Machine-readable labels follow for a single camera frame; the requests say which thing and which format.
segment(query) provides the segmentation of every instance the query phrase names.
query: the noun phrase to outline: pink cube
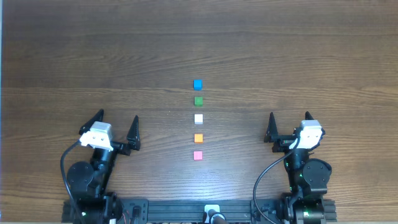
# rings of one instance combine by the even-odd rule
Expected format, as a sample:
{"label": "pink cube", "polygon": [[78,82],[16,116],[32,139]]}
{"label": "pink cube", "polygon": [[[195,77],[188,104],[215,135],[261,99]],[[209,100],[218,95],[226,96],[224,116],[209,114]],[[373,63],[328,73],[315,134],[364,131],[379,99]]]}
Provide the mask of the pink cube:
{"label": "pink cube", "polygon": [[193,160],[202,160],[202,152],[201,151],[195,151],[193,152]]}

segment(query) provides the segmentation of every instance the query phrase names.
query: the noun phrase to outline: small block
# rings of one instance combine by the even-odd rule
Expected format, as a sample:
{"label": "small block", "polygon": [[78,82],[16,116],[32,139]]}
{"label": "small block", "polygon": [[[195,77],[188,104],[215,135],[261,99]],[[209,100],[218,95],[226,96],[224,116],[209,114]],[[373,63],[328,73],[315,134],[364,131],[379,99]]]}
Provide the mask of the small block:
{"label": "small block", "polygon": [[195,106],[203,106],[203,97],[195,96]]}
{"label": "small block", "polygon": [[203,124],[203,114],[195,114],[195,124]]}
{"label": "small block", "polygon": [[202,144],[203,143],[203,134],[195,134],[194,143]]}
{"label": "small block", "polygon": [[201,90],[201,80],[194,80],[193,81],[193,89],[194,90]]}
{"label": "small block", "polygon": [[201,151],[195,151],[193,152],[193,160],[197,161],[197,160],[202,160],[203,159],[203,154]]}

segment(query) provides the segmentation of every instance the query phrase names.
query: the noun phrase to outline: wooden table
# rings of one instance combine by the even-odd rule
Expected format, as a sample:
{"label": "wooden table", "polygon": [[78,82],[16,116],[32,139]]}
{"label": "wooden table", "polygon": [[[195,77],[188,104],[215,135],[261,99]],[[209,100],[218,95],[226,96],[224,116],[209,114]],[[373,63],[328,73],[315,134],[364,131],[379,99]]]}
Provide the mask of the wooden table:
{"label": "wooden table", "polygon": [[[120,197],[251,199],[281,156],[262,141],[269,113],[290,134],[308,110],[339,220],[398,219],[397,1],[4,0],[3,30],[2,221],[60,221],[60,156],[100,108],[120,141],[140,116],[141,151],[108,187]],[[282,164],[260,185],[288,191]]]}

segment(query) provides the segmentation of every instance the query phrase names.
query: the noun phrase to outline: green cube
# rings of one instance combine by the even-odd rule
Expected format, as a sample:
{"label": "green cube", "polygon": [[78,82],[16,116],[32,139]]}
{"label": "green cube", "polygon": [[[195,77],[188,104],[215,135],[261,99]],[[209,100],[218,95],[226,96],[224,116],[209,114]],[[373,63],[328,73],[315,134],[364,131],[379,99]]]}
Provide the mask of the green cube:
{"label": "green cube", "polygon": [[195,96],[195,106],[203,106],[203,97]]}

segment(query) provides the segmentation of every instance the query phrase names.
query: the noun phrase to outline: white cube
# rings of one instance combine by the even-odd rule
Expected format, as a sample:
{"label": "white cube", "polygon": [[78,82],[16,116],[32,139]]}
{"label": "white cube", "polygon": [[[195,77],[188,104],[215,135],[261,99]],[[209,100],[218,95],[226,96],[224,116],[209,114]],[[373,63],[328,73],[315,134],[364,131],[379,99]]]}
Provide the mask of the white cube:
{"label": "white cube", "polygon": [[203,114],[195,114],[195,124],[203,124]]}

